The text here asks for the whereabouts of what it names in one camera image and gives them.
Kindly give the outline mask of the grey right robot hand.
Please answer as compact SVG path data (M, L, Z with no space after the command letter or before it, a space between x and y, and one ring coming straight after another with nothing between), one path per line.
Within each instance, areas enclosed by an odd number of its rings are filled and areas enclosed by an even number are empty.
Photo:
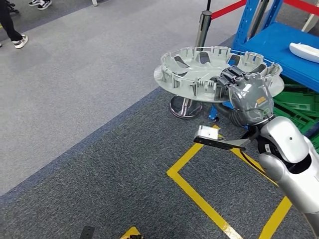
M228 92L232 107L222 103L215 103L214 107L235 126L258 125L274 117L273 98L259 73L231 66L223 70L217 82Z

